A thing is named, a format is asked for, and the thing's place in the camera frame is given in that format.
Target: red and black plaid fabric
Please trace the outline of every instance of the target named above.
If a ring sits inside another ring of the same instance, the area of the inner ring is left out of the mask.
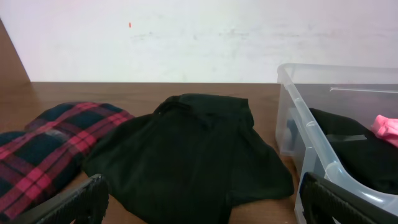
[[[0,134],[0,223],[62,190],[79,173],[93,145],[131,118],[106,103],[63,103],[23,132]]]

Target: pink cloth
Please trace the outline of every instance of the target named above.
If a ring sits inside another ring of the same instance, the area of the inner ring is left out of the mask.
[[[378,115],[372,125],[372,132],[379,139],[398,147],[398,119],[389,119]]]

